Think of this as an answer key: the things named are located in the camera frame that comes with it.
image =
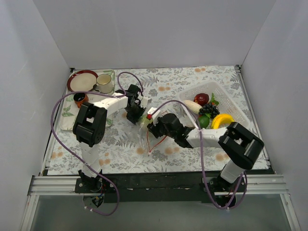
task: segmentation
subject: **banana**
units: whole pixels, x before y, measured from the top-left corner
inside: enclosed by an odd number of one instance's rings
[[[221,124],[227,124],[227,123],[230,124],[230,123],[234,122],[233,117],[229,114],[219,114],[218,116],[217,116],[218,118],[215,117],[215,118],[217,118],[216,120],[214,118],[213,121],[212,121],[212,124],[211,124],[212,129],[218,129]]]

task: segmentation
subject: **plate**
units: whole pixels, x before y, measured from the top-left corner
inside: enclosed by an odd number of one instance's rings
[[[74,91],[90,91],[96,84],[98,75],[94,71],[83,70],[73,74],[67,81],[67,88]]]

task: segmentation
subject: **white wall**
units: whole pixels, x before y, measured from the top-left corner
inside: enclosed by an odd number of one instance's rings
[[[69,68],[32,0],[0,0],[0,229],[20,227]]]
[[[276,1],[243,75],[270,161],[308,230],[308,1]]]
[[[34,0],[70,67],[242,64],[275,0]]]

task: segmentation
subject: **green fruit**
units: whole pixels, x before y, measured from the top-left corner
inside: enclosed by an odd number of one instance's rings
[[[209,123],[210,123],[210,118],[207,117],[207,116],[205,116],[205,115],[200,116],[200,117],[198,118],[198,120],[199,120],[199,122],[200,122],[200,127],[201,127],[201,128],[207,128],[207,126],[208,126]]]

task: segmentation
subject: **white plastic basket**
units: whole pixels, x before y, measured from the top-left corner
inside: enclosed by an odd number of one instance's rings
[[[214,93],[215,100],[219,102],[218,108],[220,113],[229,114],[236,122],[239,122],[245,128],[250,129],[250,121],[240,107],[233,101],[232,97],[224,90],[224,88],[216,81],[206,81],[194,85],[181,91],[178,94],[180,101],[191,100],[193,101],[196,94],[206,93],[211,99],[212,93]],[[195,126],[195,119],[191,116],[188,110],[183,106],[187,116],[193,122]]]

